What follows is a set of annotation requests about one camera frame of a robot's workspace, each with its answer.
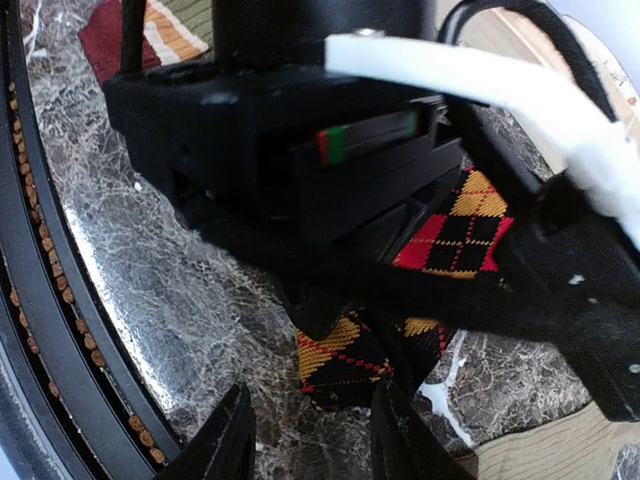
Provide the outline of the black argyle sock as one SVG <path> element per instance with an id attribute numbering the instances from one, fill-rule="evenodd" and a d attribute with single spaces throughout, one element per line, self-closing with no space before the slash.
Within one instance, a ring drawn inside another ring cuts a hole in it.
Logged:
<path id="1" fill-rule="evenodd" d="M 413 396 L 457 328 L 502 331 L 508 304 L 494 252 L 513 222 L 489 179 L 462 169 L 390 264 L 365 273 L 360 285 L 372 292 L 339 301 L 319 339 L 297 333 L 301 390 L 312 406 L 368 407 L 385 380 Z"/>

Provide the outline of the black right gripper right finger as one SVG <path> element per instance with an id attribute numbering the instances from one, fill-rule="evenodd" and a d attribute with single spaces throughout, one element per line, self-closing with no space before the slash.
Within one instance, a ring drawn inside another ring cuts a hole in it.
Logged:
<path id="1" fill-rule="evenodd" d="M 371 405 L 371 457 L 375 479 L 470 479 L 442 447 L 400 388 L 385 380 Z"/>

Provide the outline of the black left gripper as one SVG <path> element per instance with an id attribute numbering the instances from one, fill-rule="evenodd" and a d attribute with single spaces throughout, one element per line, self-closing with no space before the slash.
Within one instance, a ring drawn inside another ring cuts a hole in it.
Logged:
<path id="1" fill-rule="evenodd" d="M 549 342 L 613 421 L 639 417 L 639 157 L 622 125 L 585 91 L 540 66 L 493 53 L 390 36 L 324 41 L 326 72 L 445 96 L 468 154 L 512 208 L 494 259 L 507 284 L 508 325 L 494 333 Z M 518 113 L 566 160 L 546 183 L 511 162 L 473 105 Z M 310 248 L 309 283 L 356 298 L 376 261 Z"/>

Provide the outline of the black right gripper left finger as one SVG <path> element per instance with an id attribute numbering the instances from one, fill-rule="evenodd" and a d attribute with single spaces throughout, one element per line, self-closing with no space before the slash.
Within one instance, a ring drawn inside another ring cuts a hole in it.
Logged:
<path id="1" fill-rule="evenodd" d="M 256 415 L 249 389 L 234 384 L 190 443 L 155 478 L 250 480 L 255 445 Z"/>

